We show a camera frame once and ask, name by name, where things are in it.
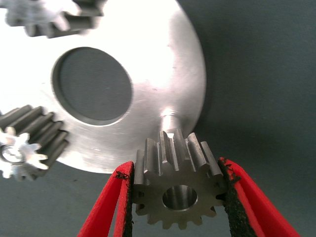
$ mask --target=gray background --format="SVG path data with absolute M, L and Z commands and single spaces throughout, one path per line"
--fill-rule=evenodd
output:
M 241 164 L 302 236 L 314 236 L 316 2 L 179 2 L 207 64 L 198 137 Z M 108 177 L 57 163 L 36 182 L 0 179 L 0 236 L 76 236 Z M 217 210 L 186 231 L 134 216 L 134 236 L 230 236 Z

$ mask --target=small gear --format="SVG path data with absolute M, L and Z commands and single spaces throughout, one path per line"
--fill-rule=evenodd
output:
M 0 170 L 22 181 L 43 176 L 67 146 L 63 123 L 42 107 L 24 106 L 0 116 Z
M 7 8 L 7 24 L 24 26 L 31 37 L 76 34 L 102 16 L 94 0 L 0 0 L 0 5 Z
M 137 152 L 133 202 L 148 223 L 162 221 L 164 229 L 178 223 L 202 224 L 201 216 L 214 217 L 214 206 L 223 205 L 227 190 L 223 174 L 206 142 L 194 133 L 187 139 L 176 130 L 172 138 L 160 132 L 160 142 L 147 139 L 145 151 Z

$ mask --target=circular plate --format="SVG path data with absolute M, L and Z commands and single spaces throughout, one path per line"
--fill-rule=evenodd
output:
M 0 109 L 26 104 L 54 111 L 65 122 L 70 146 L 58 161 L 91 172 L 111 173 L 145 139 L 157 139 L 165 116 L 175 116 L 184 135 L 194 128 L 205 94 L 205 66 L 196 33 L 175 0 L 108 0 L 104 17 L 81 35 L 27 37 L 1 22 Z M 5 9 L 0 10 L 4 18 Z M 131 83 L 127 112 L 106 125 L 72 116 L 55 96 L 53 69 L 66 52 L 92 47 L 114 57 Z

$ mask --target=center hole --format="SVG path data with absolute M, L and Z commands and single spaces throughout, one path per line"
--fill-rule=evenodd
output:
M 92 125 L 117 121 L 131 103 L 132 88 L 125 69 L 96 48 L 75 48 L 61 56 L 53 69 L 52 84 L 64 109 Z
M 185 211 L 197 201 L 197 193 L 186 185 L 177 185 L 168 189 L 162 196 L 163 204 L 171 210 Z

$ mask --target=dark gray surface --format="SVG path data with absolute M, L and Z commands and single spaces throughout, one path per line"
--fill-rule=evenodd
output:
M 313 237 L 316 2 L 179 2 L 207 63 L 198 136 L 216 157 L 239 162 L 297 231 Z M 107 178 L 58 163 L 33 183 L 0 179 L 0 236 L 76 236 Z M 134 236 L 230 236 L 222 209 L 186 231 L 145 222 L 135 216 Z
M 111 55 L 90 47 L 73 49 L 59 59 L 53 85 L 66 110 L 95 125 L 119 119 L 132 98 L 130 80 L 122 65 Z

